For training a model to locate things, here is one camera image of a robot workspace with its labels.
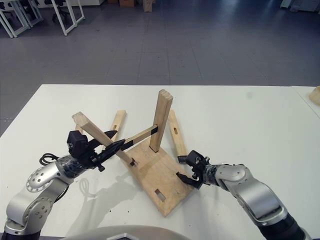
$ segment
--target office chair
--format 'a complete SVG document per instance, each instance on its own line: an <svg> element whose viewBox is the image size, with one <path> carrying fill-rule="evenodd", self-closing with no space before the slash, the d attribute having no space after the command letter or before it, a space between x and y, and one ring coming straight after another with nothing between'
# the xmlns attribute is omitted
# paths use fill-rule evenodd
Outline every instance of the office chair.
<svg viewBox="0 0 320 240"><path fill-rule="evenodd" d="M63 16L64 22L67 23L67 22L68 22L68 15L70 15L70 13L67 12L67 11L63 11L63 10L61 9L61 6L64 5L64 2L66 2L66 0L56 0L56 1L55 1L55 3L57 4L57 8L58 8L59 14ZM44 0L44 3L45 3L46 5L52 4L51 0ZM56 14L56 13L53 14L53 16L52 16L52 21L53 21L54 23L56 23L57 18L58 18L57 14Z"/></svg>

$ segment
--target rectangular hole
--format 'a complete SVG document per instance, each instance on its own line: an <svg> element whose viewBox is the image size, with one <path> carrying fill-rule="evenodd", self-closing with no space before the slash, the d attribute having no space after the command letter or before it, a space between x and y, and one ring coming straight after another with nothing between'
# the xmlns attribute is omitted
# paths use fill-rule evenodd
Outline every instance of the rectangular hole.
<svg viewBox="0 0 320 240"><path fill-rule="evenodd" d="M132 162L130 163L131 166L138 166L138 163L135 161L135 159L132 157Z"/></svg>
<svg viewBox="0 0 320 240"><path fill-rule="evenodd" d="M159 191L159 189L156 189L154 192L162 202L166 200L166 197Z"/></svg>

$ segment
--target white desk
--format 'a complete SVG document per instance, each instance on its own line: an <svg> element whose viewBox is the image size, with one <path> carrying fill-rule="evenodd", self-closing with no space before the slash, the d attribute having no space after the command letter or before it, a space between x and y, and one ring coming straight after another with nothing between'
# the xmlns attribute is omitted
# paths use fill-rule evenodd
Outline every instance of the white desk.
<svg viewBox="0 0 320 240"><path fill-rule="evenodd" d="M312 110L320 118L320 106L313 103L309 98L309 94L315 89L315 87L293 86L293 89L301 96L301 98L309 105L310 108L312 108Z"/></svg>
<svg viewBox="0 0 320 240"><path fill-rule="evenodd" d="M320 119L292 87L42 85L0 138L0 226L9 200L40 167L39 157L67 154L72 114L82 111L108 130L116 111L125 109L119 137L129 137L152 125L161 88L174 96L172 109L188 150L210 156L213 164L245 164L311 237L320 237ZM174 156L169 129L161 146ZM118 157L104 166L104 172L87 171L70 186L54 205L44 236L128 224L162 227L193 240L263 239L220 188L204 185L163 218ZM80 185L86 183L84 196Z"/></svg>
<svg viewBox="0 0 320 240"><path fill-rule="evenodd" d="M63 34L65 36L67 36L68 33L70 31L72 31L74 28L76 28L78 26L79 22L81 22L82 20L85 19L84 11L82 9L80 0L76 0L76 1L78 3L79 9L80 9L80 13L81 13L81 16L78 19L76 19L76 17L75 17L75 13L74 13L74 11L72 9L70 0L65 0L66 6L68 8L68 11L70 13L70 17L71 17L71 20L72 20L72 25L69 26L66 29L66 27L65 27L65 25L64 25L64 23L63 23L63 21L61 19L61 16L59 14L59 10L58 10L58 7L57 7L57 4L56 4L55 0L51 0L52 6L53 6L54 11L55 11L55 14L57 15L59 24L60 24L61 29L63 31ZM26 12L25 12L25 10L24 10L24 8L21 5L19 0L0 0L0 2L11 3L15 14L17 15L20 23L22 24L22 27L20 27L17 30L13 30L13 28L11 27L11 25L10 25L9 21L7 20L6 16L0 10L0 23L3 25L4 29L6 30L6 32L8 33L10 38L13 38L13 37L17 38L18 35L21 34L22 32L24 32L25 30L32 28L36 23L41 22L41 21L44 20L43 17L41 16L41 14L40 14L40 11L39 11L39 9L37 7L37 4L34 2L34 0L28 0L29 4L31 6L31 9L32 9L32 11L33 11L33 13L35 15L35 19L33 21L29 20Z"/></svg>
<svg viewBox="0 0 320 240"><path fill-rule="evenodd" d="M19 19L21 23L21 27L19 27L17 30L14 30L12 26L10 25L9 21L7 20L5 14L0 10L0 19L1 24L8 33L10 38L17 38L19 34L23 33L25 30L30 29L32 25L29 25L27 18L26 18L26 12L24 8L21 6L21 3L19 0L0 0L0 2L3 3L10 3L12 5L12 8L14 10L14 13L16 14L17 18Z"/></svg>

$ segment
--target wooden piece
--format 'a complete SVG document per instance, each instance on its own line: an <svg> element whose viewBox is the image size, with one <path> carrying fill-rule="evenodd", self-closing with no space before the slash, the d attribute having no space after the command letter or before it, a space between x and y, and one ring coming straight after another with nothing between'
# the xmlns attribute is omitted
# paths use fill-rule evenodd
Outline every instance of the wooden piece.
<svg viewBox="0 0 320 240"><path fill-rule="evenodd" d="M149 140L146 139L127 151L135 165L126 166L165 217L194 188L177 177L177 172L185 175L186 172L172 157L161 147L154 152L148 145Z"/></svg>
<svg viewBox="0 0 320 240"><path fill-rule="evenodd" d="M317 86L309 95L309 99L320 106L320 86Z"/></svg>
<svg viewBox="0 0 320 240"><path fill-rule="evenodd" d="M150 148L155 152L158 152L160 148L172 100L173 97L169 92L164 89L159 91L153 120L153 125L158 126L158 132L156 134L153 134L150 139Z"/></svg>
<svg viewBox="0 0 320 240"><path fill-rule="evenodd" d="M143 0L143 10L145 13L152 12L152 3L153 3L153 0Z"/></svg>
<svg viewBox="0 0 320 240"><path fill-rule="evenodd" d="M178 125L178 121L176 118L175 111L170 110L168 117L169 127L171 137L174 143L174 148L177 156L186 156L188 155L184 139L182 138L182 134Z"/></svg>
<svg viewBox="0 0 320 240"><path fill-rule="evenodd" d="M78 124L75 125L75 129L74 130L78 130L81 134L84 134L84 130L81 127L79 127Z"/></svg>
<svg viewBox="0 0 320 240"><path fill-rule="evenodd" d="M121 127L122 127L122 124L124 123L126 115L127 115L127 113L125 110L118 110L116 112L110 130L116 130L118 132L111 138L112 141L117 140L119 131L121 130Z"/></svg>
<svg viewBox="0 0 320 240"><path fill-rule="evenodd" d="M128 138L125 140L124 145L122 146L122 150L126 150L130 148L131 146L141 142L143 139L146 139L147 137L150 137L152 134L155 134L158 130L157 125L153 125L146 130L139 132L138 134Z"/></svg>
<svg viewBox="0 0 320 240"><path fill-rule="evenodd" d="M82 112L78 112L72 116L74 122L79 125L84 131L90 134L93 138L99 141L104 146L108 146L113 141L105 135L89 118L87 118ZM119 150L116 155L124 160L127 164L132 162L132 159L123 151Z"/></svg>

